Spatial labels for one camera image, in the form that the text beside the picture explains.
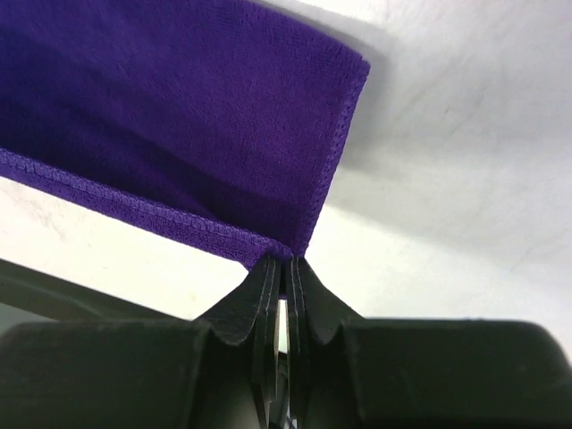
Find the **white table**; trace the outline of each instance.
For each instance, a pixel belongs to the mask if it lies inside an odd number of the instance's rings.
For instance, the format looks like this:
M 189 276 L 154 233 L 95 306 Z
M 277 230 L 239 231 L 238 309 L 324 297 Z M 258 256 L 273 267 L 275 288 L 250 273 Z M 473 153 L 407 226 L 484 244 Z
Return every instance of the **white table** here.
M 273 0 L 372 71 L 307 257 L 363 315 L 529 320 L 572 356 L 572 2 Z M 0 257 L 193 318 L 233 262 L 0 180 Z

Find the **purple towel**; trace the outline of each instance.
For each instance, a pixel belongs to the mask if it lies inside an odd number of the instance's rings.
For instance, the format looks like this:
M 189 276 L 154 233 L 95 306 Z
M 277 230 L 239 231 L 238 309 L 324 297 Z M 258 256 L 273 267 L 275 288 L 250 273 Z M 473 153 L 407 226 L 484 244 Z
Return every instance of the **purple towel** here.
M 2 0 L 0 174 L 246 266 L 301 256 L 368 71 L 242 0 Z

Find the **stitched edge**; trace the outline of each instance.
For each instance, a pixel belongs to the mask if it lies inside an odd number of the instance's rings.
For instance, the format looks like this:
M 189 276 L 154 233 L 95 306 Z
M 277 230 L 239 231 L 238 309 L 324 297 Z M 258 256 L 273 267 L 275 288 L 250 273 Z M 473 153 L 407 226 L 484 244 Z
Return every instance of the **stitched edge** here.
M 114 203 L 122 204 L 128 208 L 135 209 L 173 223 L 191 226 L 200 231 L 209 232 L 214 235 L 260 247 L 271 245 L 276 250 L 281 251 L 285 256 L 289 256 L 291 254 L 290 250 L 280 242 L 262 237 L 252 231 L 216 223 L 215 221 L 199 217 L 196 214 L 161 206 L 159 203 L 146 201 L 143 198 L 136 198 L 131 195 L 127 195 L 118 189 L 114 189 L 88 179 L 83 179 L 75 174 L 58 170 L 54 167 L 47 166 L 38 161 L 33 161 L 25 156 L 14 154 L 13 152 L 2 148 L 0 148 L 0 164 L 6 164 L 12 168 L 24 171 L 27 174 L 38 176 L 49 181 L 55 181 L 68 188 L 84 192 L 93 197 L 113 201 Z
M 369 63 L 362 59 L 359 72 L 356 78 L 351 82 L 346 99 L 342 104 L 340 117 L 338 118 L 336 129 L 333 134 L 332 145 L 325 158 L 324 167 L 322 168 L 319 176 L 320 178 L 317 186 L 315 187 L 314 193 L 312 194 L 312 198 L 310 199 L 310 204 L 306 214 L 301 216 L 301 219 L 307 219 L 307 221 L 300 224 L 296 238 L 293 241 L 292 253 L 297 257 L 302 257 L 304 255 L 310 239 L 312 238 L 312 233 L 314 232 L 318 216 L 322 211 L 325 198 L 328 195 L 328 191 L 332 183 L 333 174 L 335 173 L 340 161 L 341 153 L 343 152 L 346 138 L 348 137 L 351 118 L 356 110 L 359 94 L 366 83 L 369 69 Z

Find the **white surface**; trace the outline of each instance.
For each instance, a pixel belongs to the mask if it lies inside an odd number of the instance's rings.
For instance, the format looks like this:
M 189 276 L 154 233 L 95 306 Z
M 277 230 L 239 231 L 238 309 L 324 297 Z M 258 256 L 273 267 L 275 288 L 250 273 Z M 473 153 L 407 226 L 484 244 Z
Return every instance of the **white surface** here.
M 368 316 L 535 321 L 572 354 L 572 3 L 274 0 L 372 64 L 308 259 Z M 0 257 L 192 318 L 244 277 L 0 181 Z

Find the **black plastic part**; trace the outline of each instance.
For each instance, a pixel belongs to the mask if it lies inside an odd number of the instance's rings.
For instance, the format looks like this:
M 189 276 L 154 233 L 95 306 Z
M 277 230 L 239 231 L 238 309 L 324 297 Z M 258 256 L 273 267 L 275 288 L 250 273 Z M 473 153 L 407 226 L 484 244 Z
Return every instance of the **black plastic part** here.
M 111 319 L 173 319 L 0 259 L 0 302 L 60 321 Z
M 534 324 L 363 319 L 285 269 L 298 428 L 572 427 L 572 374 Z
M 572 427 L 570 367 L 542 328 L 364 319 L 302 258 L 262 258 L 194 322 L 9 263 L 0 279 L 3 302 L 64 320 L 0 337 L 1 429 L 282 428 L 289 401 L 302 429 Z
M 237 289 L 200 317 L 243 356 L 240 362 L 246 365 L 258 422 L 264 429 L 269 424 L 270 402 L 276 398 L 281 269 L 275 258 L 263 257 Z
M 0 428 L 266 429 L 280 271 L 263 258 L 193 322 L 13 328 L 0 338 Z

